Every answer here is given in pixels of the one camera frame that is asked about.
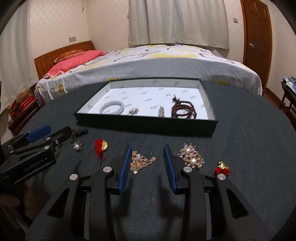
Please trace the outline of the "gold pearl brooch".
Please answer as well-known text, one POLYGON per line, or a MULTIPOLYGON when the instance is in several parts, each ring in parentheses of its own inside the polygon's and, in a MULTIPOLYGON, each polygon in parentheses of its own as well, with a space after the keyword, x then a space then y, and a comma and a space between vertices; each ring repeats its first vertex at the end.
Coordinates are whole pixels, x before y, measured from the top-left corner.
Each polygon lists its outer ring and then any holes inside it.
POLYGON ((204 158, 192 143, 184 143, 184 147, 180 149, 178 156, 183 159, 186 166, 193 169, 199 169, 205 163, 204 158))

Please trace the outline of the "white jade bangle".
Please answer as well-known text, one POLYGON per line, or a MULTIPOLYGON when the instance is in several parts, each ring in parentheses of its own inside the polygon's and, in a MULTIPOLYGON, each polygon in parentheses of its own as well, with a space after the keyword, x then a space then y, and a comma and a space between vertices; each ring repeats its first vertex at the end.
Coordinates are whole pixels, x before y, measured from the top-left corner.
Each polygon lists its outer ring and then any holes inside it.
POLYGON ((121 101, 110 101, 105 103, 99 110, 100 114, 120 115, 125 110, 125 105, 121 101))

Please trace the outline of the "small pearl flower brooch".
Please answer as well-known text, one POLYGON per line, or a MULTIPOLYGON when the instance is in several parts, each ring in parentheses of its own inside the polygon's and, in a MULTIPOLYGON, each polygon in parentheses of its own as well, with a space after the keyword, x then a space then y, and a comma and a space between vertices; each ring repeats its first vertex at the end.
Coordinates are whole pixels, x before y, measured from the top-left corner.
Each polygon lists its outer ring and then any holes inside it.
POLYGON ((138 108, 132 108, 129 110, 128 115, 138 114, 138 108))

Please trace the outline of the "silver leaf brooch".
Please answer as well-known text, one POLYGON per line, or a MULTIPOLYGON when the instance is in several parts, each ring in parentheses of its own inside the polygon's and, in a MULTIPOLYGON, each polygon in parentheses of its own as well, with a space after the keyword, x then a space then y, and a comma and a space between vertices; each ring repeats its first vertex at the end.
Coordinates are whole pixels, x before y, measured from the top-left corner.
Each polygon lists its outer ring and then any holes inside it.
POLYGON ((158 117, 163 118, 165 116, 165 110, 163 106, 159 107, 158 117))

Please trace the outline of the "dark wooden nightstand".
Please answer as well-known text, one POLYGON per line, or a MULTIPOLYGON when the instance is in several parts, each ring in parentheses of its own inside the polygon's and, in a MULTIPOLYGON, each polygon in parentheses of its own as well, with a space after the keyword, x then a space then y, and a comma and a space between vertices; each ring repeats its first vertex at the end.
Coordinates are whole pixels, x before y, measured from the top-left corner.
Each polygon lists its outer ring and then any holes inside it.
POLYGON ((29 120, 40 110, 40 105, 35 99, 15 119, 8 121, 8 129, 14 136, 17 136, 29 120))

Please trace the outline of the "red box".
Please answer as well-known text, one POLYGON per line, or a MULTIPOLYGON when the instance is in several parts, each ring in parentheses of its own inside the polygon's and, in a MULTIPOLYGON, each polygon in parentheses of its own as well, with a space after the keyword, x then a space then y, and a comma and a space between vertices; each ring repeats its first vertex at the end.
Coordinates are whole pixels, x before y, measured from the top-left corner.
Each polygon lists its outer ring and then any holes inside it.
POLYGON ((30 106, 35 101, 35 96, 30 94, 26 99, 24 99, 20 104, 19 107, 21 111, 24 111, 28 106, 30 106))

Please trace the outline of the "brown plush toy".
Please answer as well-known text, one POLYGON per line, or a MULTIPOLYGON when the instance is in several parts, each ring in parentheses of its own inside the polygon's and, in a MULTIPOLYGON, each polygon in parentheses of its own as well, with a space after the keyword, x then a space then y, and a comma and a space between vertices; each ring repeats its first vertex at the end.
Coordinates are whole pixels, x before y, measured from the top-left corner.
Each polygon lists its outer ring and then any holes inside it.
POLYGON ((16 95, 16 102, 22 103, 26 98, 28 98, 31 94, 30 89, 26 89, 23 92, 20 92, 19 94, 16 95))

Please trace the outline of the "left sheer curtain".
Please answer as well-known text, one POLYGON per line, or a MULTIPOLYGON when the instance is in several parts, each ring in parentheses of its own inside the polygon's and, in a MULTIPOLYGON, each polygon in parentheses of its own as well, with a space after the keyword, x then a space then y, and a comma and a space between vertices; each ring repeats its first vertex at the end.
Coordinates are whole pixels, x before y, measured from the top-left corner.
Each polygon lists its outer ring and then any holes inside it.
POLYGON ((25 1, 1 34, 1 112, 18 93, 39 81, 32 52, 30 13, 30 1, 25 1))

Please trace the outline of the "bed with patterned sheet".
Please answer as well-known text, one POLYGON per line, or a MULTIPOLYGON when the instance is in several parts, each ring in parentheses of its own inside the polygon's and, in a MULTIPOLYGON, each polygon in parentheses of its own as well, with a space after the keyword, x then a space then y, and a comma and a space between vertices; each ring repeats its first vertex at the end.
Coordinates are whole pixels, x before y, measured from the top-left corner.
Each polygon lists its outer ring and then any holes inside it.
POLYGON ((258 74, 240 62, 189 45, 145 45, 112 51, 64 74, 43 77, 35 87, 35 96, 45 105, 84 85, 138 78, 192 78, 262 94, 258 74))

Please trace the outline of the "wooden headboard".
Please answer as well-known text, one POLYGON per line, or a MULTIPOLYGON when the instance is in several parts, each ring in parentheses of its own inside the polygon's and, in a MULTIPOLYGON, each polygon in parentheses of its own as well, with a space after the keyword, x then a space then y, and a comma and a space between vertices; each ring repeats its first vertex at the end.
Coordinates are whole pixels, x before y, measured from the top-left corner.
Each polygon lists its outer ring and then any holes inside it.
POLYGON ((35 58, 34 63, 39 80, 42 79, 44 75, 55 65, 54 61, 56 60, 56 58, 71 50, 89 51, 95 50, 95 47, 92 41, 85 41, 56 49, 35 58))

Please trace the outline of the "pink pillow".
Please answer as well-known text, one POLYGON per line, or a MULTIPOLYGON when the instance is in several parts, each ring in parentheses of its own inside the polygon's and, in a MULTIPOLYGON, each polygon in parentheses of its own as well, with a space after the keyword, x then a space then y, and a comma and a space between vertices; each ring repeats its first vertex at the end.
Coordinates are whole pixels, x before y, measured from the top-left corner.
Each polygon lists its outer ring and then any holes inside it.
POLYGON ((80 65, 83 65, 91 60, 94 60, 97 57, 101 57, 106 55, 105 52, 101 50, 90 50, 86 51, 81 55, 77 55, 75 57, 63 60, 57 64, 55 64, 45 75, 44 78, 52 78, 58 75, 64 74, 69 70, 76 68, 80 65))

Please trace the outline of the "dark green tablecloth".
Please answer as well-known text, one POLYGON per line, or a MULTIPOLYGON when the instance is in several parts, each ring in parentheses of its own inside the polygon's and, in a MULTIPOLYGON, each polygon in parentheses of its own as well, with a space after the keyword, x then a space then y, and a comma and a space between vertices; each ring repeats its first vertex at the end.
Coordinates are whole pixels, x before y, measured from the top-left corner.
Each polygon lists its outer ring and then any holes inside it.
MULTIPOLYGON (((185 196, 172 192, 164 162, 164 146, 178 156, 192 143, 204 158, 196 169, 215 177, 223 161, 227 178, 241 192, 266 226, 270 240, 295 240, 295 130, 284 113, 264 97, 246 89, 202 82, 218 123, 211 137, 132 133, 82 126, 74 116, 101 84, 85 85, 46 104, 25 127, 25 133, 49 125, 51 133, 69 126, 72 135, 55 147, 56 163, 33 176, 45 205, 66 179, 91 176, 132 147, 126 187, 111 196, 115 240, 181 240, 185 196), (104 160, 94 142, 108 143, 104 160)), ((16 195, 26 182, 1 185, 1 194, 16 195)), ((45 205, 31 207, 32 225, 45 205)), ((1 216, 1 240, 26 240, 1 216)))

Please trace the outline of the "orange patterned pillow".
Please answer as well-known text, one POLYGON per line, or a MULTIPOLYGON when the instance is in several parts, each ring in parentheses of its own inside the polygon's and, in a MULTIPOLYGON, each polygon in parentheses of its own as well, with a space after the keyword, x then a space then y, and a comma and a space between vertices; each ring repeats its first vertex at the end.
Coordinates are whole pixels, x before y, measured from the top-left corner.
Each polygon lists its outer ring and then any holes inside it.
POLYGON ((57 57, 54 60, 54 64, 57 64, 59 62, 62 62, 64 60, 67 60, 67 59, 70 59, 70 58, 73 58, 73 57, 76 57, 76 56, 80 56, 80 55, 84 54, 84 52, 85 51, 83 51, 83 50, 71 50, 71 51, 68 51, 66 53, 61 54, 59 57, 57 57))

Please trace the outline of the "green white tray box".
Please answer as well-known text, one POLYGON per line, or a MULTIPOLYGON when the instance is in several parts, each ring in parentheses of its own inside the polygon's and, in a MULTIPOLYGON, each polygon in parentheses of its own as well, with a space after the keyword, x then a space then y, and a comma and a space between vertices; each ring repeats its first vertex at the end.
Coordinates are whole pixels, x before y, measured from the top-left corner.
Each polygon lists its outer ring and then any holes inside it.
POLYGON ((82 126, 180 137, 211 137, 218 123, 203 84, 192 78, 109 81, 99 85, 74 116, 82 126), (122 114, 99 113, 105 103, 116 100, 125 105, 122 114), (160 106, 163 118, 158 117, 160 106), (138 114, 128 115, 132 108, 138 108, 138 114))

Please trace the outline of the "wooden chair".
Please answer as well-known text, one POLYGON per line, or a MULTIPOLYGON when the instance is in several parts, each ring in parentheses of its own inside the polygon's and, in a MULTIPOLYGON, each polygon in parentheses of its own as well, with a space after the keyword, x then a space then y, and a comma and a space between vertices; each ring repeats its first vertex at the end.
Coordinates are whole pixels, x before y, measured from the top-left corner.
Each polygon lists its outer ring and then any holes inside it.
POLYGON ((290 102, 287 109, 289 111, 292 111, 293 113, 295 113, 295 93, 292 91, 292 89, 288 85, 286 85, 285 81, 281 82, 281 87, 284 91, 284 94, 283 94, 282 100, 280 102, 279 109, 286 107, 285 99, 287 99, 290 102))

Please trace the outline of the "pile of clothes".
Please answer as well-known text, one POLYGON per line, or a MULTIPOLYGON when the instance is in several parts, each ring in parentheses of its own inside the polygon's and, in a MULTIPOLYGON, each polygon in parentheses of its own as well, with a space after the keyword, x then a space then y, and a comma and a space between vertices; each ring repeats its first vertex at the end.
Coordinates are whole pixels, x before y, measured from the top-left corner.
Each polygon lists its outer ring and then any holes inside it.
POLYGON ((292 91, 295 92, 296 85, 295 85, 295 78, 294 76, 291 77, 283 77, 284 84, 289 87, 292 91))

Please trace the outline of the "brown wooden door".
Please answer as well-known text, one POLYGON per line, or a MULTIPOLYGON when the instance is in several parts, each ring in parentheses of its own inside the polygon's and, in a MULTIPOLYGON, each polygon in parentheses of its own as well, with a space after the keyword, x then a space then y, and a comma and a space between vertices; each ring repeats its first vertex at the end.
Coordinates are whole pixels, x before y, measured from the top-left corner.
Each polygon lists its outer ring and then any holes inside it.
POLYGON ((241 1, 244 25, 243 64, 255 71, 265 89, 273 51, 272 27, 268 6, 262 1, 241 1))

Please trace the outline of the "grey window curtain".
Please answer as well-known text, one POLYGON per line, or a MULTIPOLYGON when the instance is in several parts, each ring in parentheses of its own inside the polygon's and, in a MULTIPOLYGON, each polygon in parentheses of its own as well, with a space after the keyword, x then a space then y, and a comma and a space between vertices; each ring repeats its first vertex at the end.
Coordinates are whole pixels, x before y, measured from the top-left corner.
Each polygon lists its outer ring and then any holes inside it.
POLYGON ((129 1, 128 45, 185 44, 229 49, 224 1, 129 1))

